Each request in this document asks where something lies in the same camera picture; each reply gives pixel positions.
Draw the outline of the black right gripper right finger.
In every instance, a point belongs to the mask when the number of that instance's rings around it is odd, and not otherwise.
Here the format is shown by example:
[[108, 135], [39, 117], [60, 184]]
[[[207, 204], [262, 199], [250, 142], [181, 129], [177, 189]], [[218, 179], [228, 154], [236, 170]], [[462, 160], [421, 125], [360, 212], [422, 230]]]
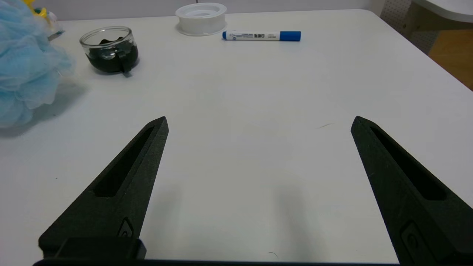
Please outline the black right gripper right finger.
[[350, 131], [399, 262], [471, 266], [472, 208], [374, 122]]

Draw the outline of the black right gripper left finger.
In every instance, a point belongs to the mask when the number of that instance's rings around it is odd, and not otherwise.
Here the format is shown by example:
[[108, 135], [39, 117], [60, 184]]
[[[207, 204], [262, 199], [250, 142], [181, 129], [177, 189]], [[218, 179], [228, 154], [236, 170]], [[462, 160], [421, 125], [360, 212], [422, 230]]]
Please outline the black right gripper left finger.
[[38, 240], [44, 261], [143, 259], [140, 240], [169, 127], [147, 123]]

